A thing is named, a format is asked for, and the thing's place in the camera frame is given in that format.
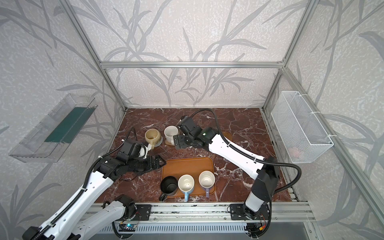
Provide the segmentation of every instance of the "clear plastic shelf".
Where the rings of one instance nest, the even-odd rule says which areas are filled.
[[[9,155],[22,162],[57,162],[95,111],[93,101],[66,95]]]

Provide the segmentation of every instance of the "wire basket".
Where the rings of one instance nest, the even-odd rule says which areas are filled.
[[[333,141],[297,91],[282,91],[272,118],[293,163],[315,161]]]

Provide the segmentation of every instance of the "wooden tray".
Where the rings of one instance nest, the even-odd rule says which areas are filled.
[[[190,196],[205,195],[205,190],[201,188],[199,183],[199,175],[203,171],[211,171],[214,173],[214,163],[210,157],[195,157],[195,158],[181,158],[167,160],[167,164],[163,166],[163,173],[161,179],[174,176],[177,180],[184,174],[189,174],[195,180],[195,188]],[[209,190],[209,194],[213,194],[216,190],[216,182]],[[184,193],[177,190],[173,196],[167,197],[184,197]]]

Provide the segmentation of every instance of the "mug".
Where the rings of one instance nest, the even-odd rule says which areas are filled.
[[[168,196],[177,193],[177,179],[174,176],[165,177],[160,183],[161,195],[159,201],[164,201]]]
[[[163,137],[157,129],[151,128],[145,132],[145,141],[151,145],[151,149],[159,146],[162,140]]]
[[[215,184],[215,175],[211,171],[204,171],[199,175],[199,183],[205,190],[205,196],[209,197],[209,190]]]
[[[168,126],[164,130],[164,135],[166,136],[166,140],[168,141],[168,143],[170,143],[173,146],[175,146],[175,141],[173,140],[173,136],[177,134],[179,134],[179,129],[176,126]]]
[[[191,175],[183,175],[179,178],[178,181],[179,189],[184,193],[184,200],[188,201],[188,195],[193,192],[195,188],[195,180]]]

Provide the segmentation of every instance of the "wall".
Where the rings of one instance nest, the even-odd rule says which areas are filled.
[[[78,189],[104,153],[123,112],[56,1],[0,2],[0,236],[21,239]],[[99,105],[57,163],[8,153],[68,93]]]
[[[109,75],[130,107],[260,107],[276,73],[274,68],[115,68]],[[213,77],[206,81],[205,75]]]
[[[281,61],[307,0],[71,0],[103,61]],[[131,107],[262,106],[276,69],[110,69]]]
[[[383,7],[384,1],[319,4],[288,63],[382,196]],[[281,90],[291,90],[286,80]],[[384,239],[383,228],[332,150],[300,167],[303,176],[296,187],[301,200],[310,202],[325,239]]]

